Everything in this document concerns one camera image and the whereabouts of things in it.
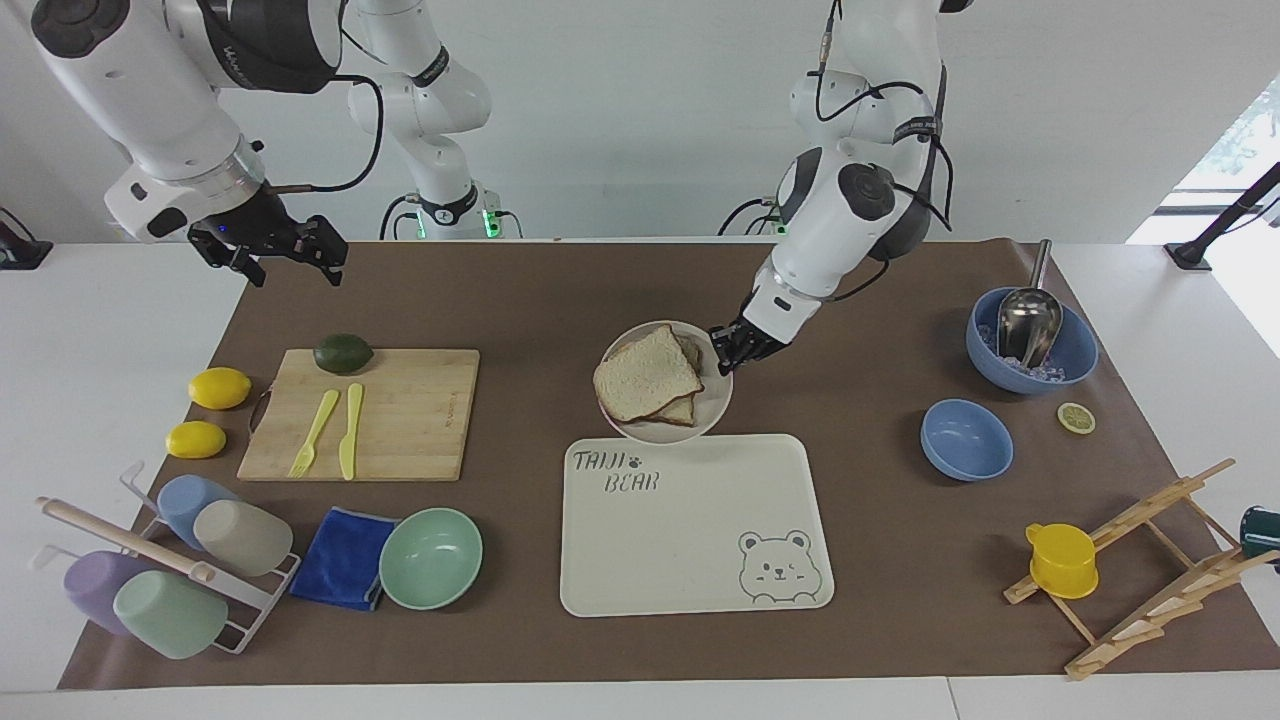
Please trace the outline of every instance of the green bowl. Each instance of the green bowl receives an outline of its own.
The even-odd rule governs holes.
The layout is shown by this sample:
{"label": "green bowl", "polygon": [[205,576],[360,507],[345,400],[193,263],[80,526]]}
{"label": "green bowl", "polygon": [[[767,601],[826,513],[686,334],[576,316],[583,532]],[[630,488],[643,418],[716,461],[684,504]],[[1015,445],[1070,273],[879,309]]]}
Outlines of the green bowl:
{"label": "green bowl", "polygon": [[480,574],[480,530],[451,507],[420,510],[392,530],[378,559],[383,589],[410,610],[444,607]]}

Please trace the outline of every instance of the blue bowl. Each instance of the blue bowl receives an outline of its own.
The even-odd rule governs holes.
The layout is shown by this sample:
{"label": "blue bowl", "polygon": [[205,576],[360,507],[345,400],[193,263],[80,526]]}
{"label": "blue bowl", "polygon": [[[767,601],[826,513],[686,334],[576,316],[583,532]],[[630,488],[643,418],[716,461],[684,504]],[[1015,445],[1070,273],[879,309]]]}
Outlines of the blue bowl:
{"label": "blue bowl", "polygon": [[924,456],[943,475],[972,483],[989,480],[1014,464],[1014,438],[991,410],[968,400],[943,400],[920,425]]}
{"label": "blue bowl", "polygon": [[978,334],[978,325],[987,325],[996,332],[1000,304],[1015,288],[996,288],[982,297],[969,313],[969,325],[965,328],[964,346],[969,351],[969,360],[978,368],[982,377],[998,387],[1021,395],[1044,395],[1075,384],[1089,377],[1093,368],[1098,365],[1098,341],[1093,337],[1093,331],[1088,323],[1075,314],[1074,310],[1062,306],[1062,329],[1057,333],[1053,347],[1048,351],[1046,363],[1062,368],[1066,379],[1061,382],[1038,380],[1030,375],[1010,368],[995,352],[982,342]]}

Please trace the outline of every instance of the bread slice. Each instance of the bread slice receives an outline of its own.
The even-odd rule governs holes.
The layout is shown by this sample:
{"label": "bread slice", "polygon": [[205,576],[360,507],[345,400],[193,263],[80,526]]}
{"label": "bread slice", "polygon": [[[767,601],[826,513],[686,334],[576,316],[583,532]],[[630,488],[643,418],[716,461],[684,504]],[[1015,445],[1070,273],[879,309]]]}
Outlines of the bread slice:
{"label": "bread slice", "polygon": [[676,342],[680,343],[680,351],[685,354],[685,359],[689,360],[689,364],[692,365],[696,373],[703,366],[703,348],[698,347],[698,341],[682,334],[676,336]]}
{"label": "bread slice", "polygon": [[653,420],[655,423],[667,423],[668,425],[680,425],[682,428],[694,427],[694,396],[677,397],[667,404],[666,407],[654,413],[653,415],[645,415],[640,418],[641,420]]}
{"label": "bread slice", "polygon": [[595,368],[591,380],[604,411],[620,423],[653,415],[703,389],[671,325],[620,348]]}
{"label": "bread slice", "polygon": [[[681,352],[685,354],[685,359],[694,368],[696,373],[703,365],[703,348],[698,347],[698,342],[691,337],[685,337],[682,334],[676,336],[676,341],[680,343]],[[666,407],[658,410],[653,415],[641,418],[643,420],[653,420],[655,423],[667,423],[668,425],[680,425],[684,428],[694,427],[694,396],[677,397],[667,404]]]}

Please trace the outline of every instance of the purple cup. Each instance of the purple cup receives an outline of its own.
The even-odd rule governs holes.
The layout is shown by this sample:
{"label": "purple cup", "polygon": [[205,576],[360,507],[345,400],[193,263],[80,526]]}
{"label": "purple cup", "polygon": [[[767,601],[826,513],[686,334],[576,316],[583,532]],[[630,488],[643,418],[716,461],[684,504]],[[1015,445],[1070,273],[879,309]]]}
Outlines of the purple cup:
{"label": "purple cup", "polygon": [[155,565],[132,555],[97,550],[72,562],[63,575],[63,589],[90,620],[113,635],[128,635],[128,628],[115,616],[111,605],[124,583],[147,570],[155,570]]}

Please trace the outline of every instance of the bear drawing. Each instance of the bear drawing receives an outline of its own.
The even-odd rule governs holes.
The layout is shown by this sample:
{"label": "bear drawing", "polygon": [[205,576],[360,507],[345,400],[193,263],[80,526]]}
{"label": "bear drawing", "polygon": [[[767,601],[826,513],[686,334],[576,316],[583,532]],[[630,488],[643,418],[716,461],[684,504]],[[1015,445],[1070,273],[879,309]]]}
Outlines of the bear drawing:
{"label": "bear drawing", "polygon": [[742,573],[739,582],[754,605],[778,602],[814,602],[822,587],[822,574],[809,557],[809,536],[791,530],[785,538],[762,538],[742,533],[737,548],[742,551]]}

